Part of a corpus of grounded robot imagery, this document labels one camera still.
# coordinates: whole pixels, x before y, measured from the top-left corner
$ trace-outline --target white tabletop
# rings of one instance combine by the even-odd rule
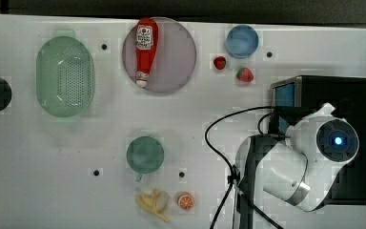
[[[224,39],[232,24],[182,23],[197,47],[192,79],[181,90],[154,96],[136,87],[121,57],[124,38],[135,20],[0,15],[0,76],[13,99],[0,113],[0,228],[209,228],[227,188],[226,164],[205,144],[204,131],[222,115],[269,105],[270,84],[300,74],[366,77],[366,30],[253,25],[260,38],[250,58],[226,55]],[[53,31],[72,29],[91,52],[95,95],[83,114],[57,118],[38,104],[35,59]],[[108,49],[103,51],[102,44]],[[266,57],[272,52],[272,58]],[[227,56],[217,72],[213,59]],[[235,79],[239,67],[254,72],[251,85]],[[217,126],[212,143],[233,159],[242,140],[256,134],[264,112],[242,114]],[[154,174],[134,181],[126,161],[128,144],[154,135],[165,161]],[[92,176],[99,169],[101,176]],[[186,176],[179,178],[179,171]],[[152,188],[172,197],[159,221],[135,204]],[[177,192],[195,197],[190,212],[180,211]],[[366,228],[366,206],[326,206],[304,213],[265,195],[264,211],[284,228]],[[231,228],[233,198],[218,219]],[[256,217],[256,228],[270,228]]]

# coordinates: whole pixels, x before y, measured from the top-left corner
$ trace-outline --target green colander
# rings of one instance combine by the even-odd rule
[[[57,34],[37,55],[37,99],[49,114],[70,117],[92,101],[94,67],[91,54],[73,38],[73,31]]]

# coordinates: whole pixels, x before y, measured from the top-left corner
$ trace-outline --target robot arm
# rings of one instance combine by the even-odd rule
[[[286,132],[285,144],[269,135],[248,137],[236,155],[236,189],[249,201],[248,211],[260,206],[263,191],[305,211],[314,211],[325,199],[337,173],[353,160],[358,136],[345,119],[331,115],[327,103],[304,116]],[[245,208],[237,209],[241,214]],[[240,228],[252,228],[249,217]]]

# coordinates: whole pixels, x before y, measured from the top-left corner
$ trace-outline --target pink plate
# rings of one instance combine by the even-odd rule
[[[187,84],[192,76],[196,51],[190,33],[180,23],[166,18],[152,18],[159,27],[159,40],[155,60],[146,90],[154,93],[172,93]],[[127,35],[123,45],[123,64],[135,83],[135,28]]]

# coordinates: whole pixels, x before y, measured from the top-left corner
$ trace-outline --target green cup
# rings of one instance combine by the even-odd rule
[[[163,163],[163,147],[159,141],[150,136],[141,136],[130,143],[127,149],[127,162],[138,173],[137,182],[142,175],[155,172]]]

